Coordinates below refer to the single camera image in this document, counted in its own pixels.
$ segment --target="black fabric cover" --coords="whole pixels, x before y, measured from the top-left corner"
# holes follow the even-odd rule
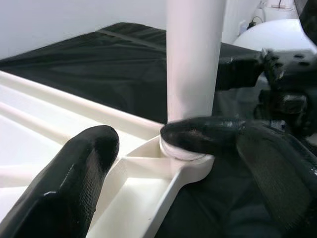
[[[0,61],[0,70],[166,122],[166,32],[138,24],[104,28]],[[220,57],[247,54],[222,44]],[[280,237],[238,155],[216,158],[202,181],[184,186],[157,238]]]
[[[222,44],[220,57],[253,52]],[[118,23],[0,60],[0,70],[130,114],[167,122],[164,30]]]

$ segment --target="white plastic part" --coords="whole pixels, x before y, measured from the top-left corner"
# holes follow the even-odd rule
[[[169,122],[211,115],[225,2],[167,1]]]
[[[168,144],[162,138],[159,139],[159,146],[164,155],[168,157],[174,157],[179,160],[192,161],[202,159],[203,157],[208,156],[206,154],[195,153],[175,147],[171,144]]]
[[[276,20],[254,26],[233,44],[256,51],[270,48],[277,51],[310,49],[317,52],[317,47],[305,35],[298,19]]]
[[[107,124],[120,137],[88,238],[152,238],[180,188],[203,179],[212,156],[164,155],[153,121],[0,71],[0,221],[65,142]]]

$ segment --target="black cable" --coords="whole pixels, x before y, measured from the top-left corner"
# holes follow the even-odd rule
[[[253,17],[252,21],[253,21],[255,18],[260,19],[262,23],[264,22],[264,21],[263,21],[263,19],[262,19],[262,18],[260,18],[259,16],[255,16],[255,17]]]

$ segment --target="black rubber finger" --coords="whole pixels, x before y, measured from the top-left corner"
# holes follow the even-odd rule
[[[0,238],[86,237],[118,149],[117,133],[105,125],[69,140],[2,221]]]
[[[316,157],[292,135],[263,124],[246,124],[237,150],[285,236],[316,236]]]
[[[245,121],[220,117],[193,118],[164,126],[162,139],[173,146],[203,154],[235,150],[237,132]]]

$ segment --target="white pipe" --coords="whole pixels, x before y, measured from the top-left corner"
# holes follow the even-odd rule
[[[167,1],[169,122],[211,115],[225,2]]]

